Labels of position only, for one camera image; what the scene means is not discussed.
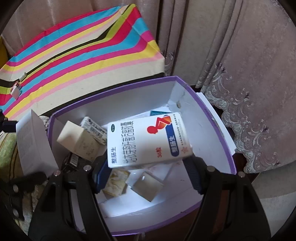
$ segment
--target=colorful striped fabric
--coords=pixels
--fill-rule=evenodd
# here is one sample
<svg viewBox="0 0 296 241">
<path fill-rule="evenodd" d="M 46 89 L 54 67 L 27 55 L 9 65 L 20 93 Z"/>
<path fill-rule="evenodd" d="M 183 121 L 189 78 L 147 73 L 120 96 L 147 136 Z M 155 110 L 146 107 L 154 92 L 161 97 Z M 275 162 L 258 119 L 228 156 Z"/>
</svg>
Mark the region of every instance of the colorful striped fabric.
<svg viewBox="0 0 296 241">
<path fill-rule="evenodd" d="M 19 119 L 121 82 L 164 71 L 164 58 L 134 4 L 80 15 L 44 31 L 0 70 L 0 108 Z M 22 94 L 10 88 L 24 73 Z"/>
</svg>

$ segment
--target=purple rim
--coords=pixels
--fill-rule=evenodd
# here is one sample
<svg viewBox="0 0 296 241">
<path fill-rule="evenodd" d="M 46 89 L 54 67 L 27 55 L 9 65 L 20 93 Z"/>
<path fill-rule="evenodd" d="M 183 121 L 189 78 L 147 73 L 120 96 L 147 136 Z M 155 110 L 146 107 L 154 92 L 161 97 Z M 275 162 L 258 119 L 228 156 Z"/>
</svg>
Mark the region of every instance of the purple rim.
<svg viewBox="0 0 296 241">
<path fill-rule="evenodd" d="M 230 167 L 230 171 L 232 174 L 236 174 L 236 167 L 232 158 L 232 155 L 230 153 L 230 150 L 227 146 L 227 143 L 224 139 L 224 137 L 222 136 L 222 133 L 219 129 L 219 127 L 216 125 L 216 123 L 212 120 L 212 115 L 210 113 L 210 111 L 208 110 L 208 108 L 206 107 L 206 105 L 202 102 L 202 100 L 199 98 L 199 96 L 193 91 L 193 89 L 187 84 L 185 83 L 182 79 L 180 79 L 178 76 L 168 76 L 168 77 L 163 77 L 163 78 L 158 78 L 158 79 L 152 79 L 152 80 L 145 80 L 145 81 L 141 81 L 141 82 L 136 82 L 136 83 L 132 83 L 132 84 L 128 84 L 128 85 L 124 85 L 124 86 L 120 86 L 90 97 L 87 97 L 83 100 L 77 101 L 69 106 L 66 106 L 58 111 L 56 111 L 55 113 L 53 113 L 50 117 L 49 120 L 49 126 L 48 126 L 48 140 L 49 140 L 49 144 L 50 146 L 52 145 L 52 128 L 53 128 L 53 124 L 54 124 L 54 120 L 55 118 L 59 117 L 60 115 L 73 110 L 79 106 L 85 105 L 87 103 L 93 102 L 95 100 L 99 100 L 101 98 L 104 98 L 106 96 L 110 96 L 113 94 L 117 94 L 119 92 L 122 91 L 127 91 L 127 90 L 131 90 L 131 89 L 135 89 L 135 88 L 139 88 L 139 87 L 144 87 L 144 86 L 148 86 L 148 85 L 154 85 L 154 84 L 159 84 L 159 83 L 164 83 L 164 82 L 170 82 L 170 81 L 177 81 L 181 86 L 183 86 L 189 93 L 190 95 L 193 97 L 193 99 L 198 103 L 198 105 L 202 108 L 203 112 L 205 113 L 205 115 L 207 116 L 208 120 L 210 121 L 210 123 L 212 124 L 212 127 L 214 128 L 219 141 L 222 144 L 222 147 L 224 149 L 224 152 L 226 154 L 228 163 L 229 163 L 229 167 Z M 193 210 L 195 210 L 196 208 L 198 208 L 200 206 L 201 202 L 198 202 L 197 204 L 193 205 L 192 207 L 188 208 L 186 211 L 177 214 L 176 216 L 169 218 L 166 221 L 163 221 L 161 223 L 149 226 L 149 227 L 145 227 L 142 229 L 135 229 L 135 230 L 127 230 L 127 231 L 120 231 L 120 232 L 112 232 L 111 234 L 113 236 L 120 236 L 120 235 L 130 235 L 130 234 L 137 234 L 137 233 L 141 233 L 141 232 L 147 232 L 147 231 L 151 231 L 154 229 L 158 229 L 160 227 L 166 226 L 180 218 L 182 218 L 183 216 L 185 216 L 186 214 L 188 214 L 189 212 L 192 212 Z"/>
</svg>

